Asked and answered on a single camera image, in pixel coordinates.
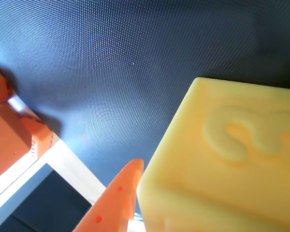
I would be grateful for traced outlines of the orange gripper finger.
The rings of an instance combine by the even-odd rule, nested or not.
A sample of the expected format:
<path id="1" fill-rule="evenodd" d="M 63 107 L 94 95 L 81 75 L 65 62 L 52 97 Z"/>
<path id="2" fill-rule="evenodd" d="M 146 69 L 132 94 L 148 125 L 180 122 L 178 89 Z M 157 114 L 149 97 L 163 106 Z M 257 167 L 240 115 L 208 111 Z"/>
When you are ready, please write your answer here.
<path id="1" fill-rule="evenodd" d="M 133 159 L 116 175 L 74 229 L 75 232 L 126 232 L 134 219 L 137 186 L 144 160 Z"/>

